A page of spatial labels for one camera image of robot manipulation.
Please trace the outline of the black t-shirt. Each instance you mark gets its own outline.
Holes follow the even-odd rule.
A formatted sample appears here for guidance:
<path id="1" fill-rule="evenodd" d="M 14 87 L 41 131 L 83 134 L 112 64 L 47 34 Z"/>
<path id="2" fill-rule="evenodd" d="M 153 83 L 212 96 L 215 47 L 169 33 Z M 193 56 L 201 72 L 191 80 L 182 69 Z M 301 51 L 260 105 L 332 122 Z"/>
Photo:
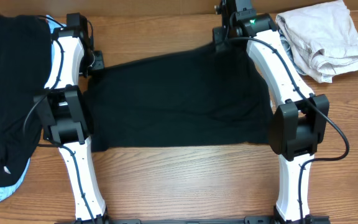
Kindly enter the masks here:
<path id="1" fill-rule="evenodd" d="M 213 44 L 94 72 L 91 148 L 267 144 L 269 89 L 248 54 Z"/>

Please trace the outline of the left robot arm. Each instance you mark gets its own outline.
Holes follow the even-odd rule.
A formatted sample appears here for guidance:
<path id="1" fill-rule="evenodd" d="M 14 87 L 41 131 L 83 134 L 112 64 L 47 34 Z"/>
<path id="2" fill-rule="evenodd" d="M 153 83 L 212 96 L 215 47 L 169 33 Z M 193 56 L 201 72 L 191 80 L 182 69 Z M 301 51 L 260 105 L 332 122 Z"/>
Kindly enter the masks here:
<path id="1" fill-rule="evenodd" d="M 65 26 L 52 34 L 52 69 L 34 98 L 44 139 L 57 147 L 67 167 L 75 199 L 75 223 L 109 223 L 91 156 L 93 119 L 78 86 L 94 62 L 86 27 Z"/>

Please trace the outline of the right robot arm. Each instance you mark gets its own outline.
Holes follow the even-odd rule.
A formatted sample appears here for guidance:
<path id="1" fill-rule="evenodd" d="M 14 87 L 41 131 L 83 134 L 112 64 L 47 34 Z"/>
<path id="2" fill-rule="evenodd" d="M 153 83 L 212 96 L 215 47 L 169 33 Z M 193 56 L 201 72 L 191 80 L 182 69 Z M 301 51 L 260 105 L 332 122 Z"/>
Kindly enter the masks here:
<path id="1" fill-rule="evenodd" d="M 217 50 L 229 44 L 245 44 L 247 55 L 261 69 L 273 95 L 276 110 L 268 131 L 268 143 L 278 155 L 279 193 L 271 217 L 247 217 L 247 223 L 330 223 L 315 216 L 308 206 L 311 163 L 322 143 L 329 111 L 325 95 L 315 95 L 297 74 L 268 14 L 253 9 L 230 11 L 218 7 L 222 27 L 213 29 Z"/>

